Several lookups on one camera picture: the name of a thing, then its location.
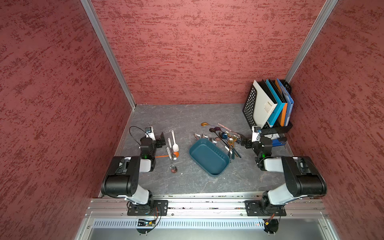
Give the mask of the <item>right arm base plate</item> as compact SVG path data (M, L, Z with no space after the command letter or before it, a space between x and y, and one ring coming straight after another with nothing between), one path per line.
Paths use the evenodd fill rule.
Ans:
M285 217L287 215L284 206L275 206L263 201L245 201L245 210L248 217Z

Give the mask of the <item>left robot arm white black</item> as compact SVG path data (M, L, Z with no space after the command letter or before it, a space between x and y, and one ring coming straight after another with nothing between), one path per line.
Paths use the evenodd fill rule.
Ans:
M156 151L165 145L163 133L159 139L143 137L140 140L140 155L113 157L102 182L102 195L116 199L124 198L137 206L152 207L152 193L139 185L139 175L154 171Z

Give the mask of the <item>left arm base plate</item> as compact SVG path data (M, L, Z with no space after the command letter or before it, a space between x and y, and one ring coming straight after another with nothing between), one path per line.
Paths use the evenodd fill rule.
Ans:
M154 200L147 205L128 205L128 216L154 216L163 217L167 215L169 201L167 200Z

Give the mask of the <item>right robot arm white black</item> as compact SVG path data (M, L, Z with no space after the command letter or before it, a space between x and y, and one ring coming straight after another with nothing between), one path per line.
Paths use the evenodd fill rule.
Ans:
M256 141L242 140L241 145L254 151L261 171L284 174L284 184L263 193L261 208L278 208L296 199L327 194L327 184L310 157L273 157L273 141L264 136Z

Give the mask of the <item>teal plastic storage box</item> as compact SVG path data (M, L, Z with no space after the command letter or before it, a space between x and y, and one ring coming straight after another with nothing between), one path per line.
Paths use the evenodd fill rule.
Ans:
M209 176L218 177L229 166L230 158L208 139L197 140L189 149L192 160Z

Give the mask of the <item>gold spoon teal handle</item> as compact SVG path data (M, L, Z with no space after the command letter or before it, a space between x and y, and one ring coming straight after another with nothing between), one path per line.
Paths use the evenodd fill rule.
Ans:
M230 152L231 152L231 159L234 160L235 159L234 139L229 138L228 139L228 144L229 144L229 149L230 149Z

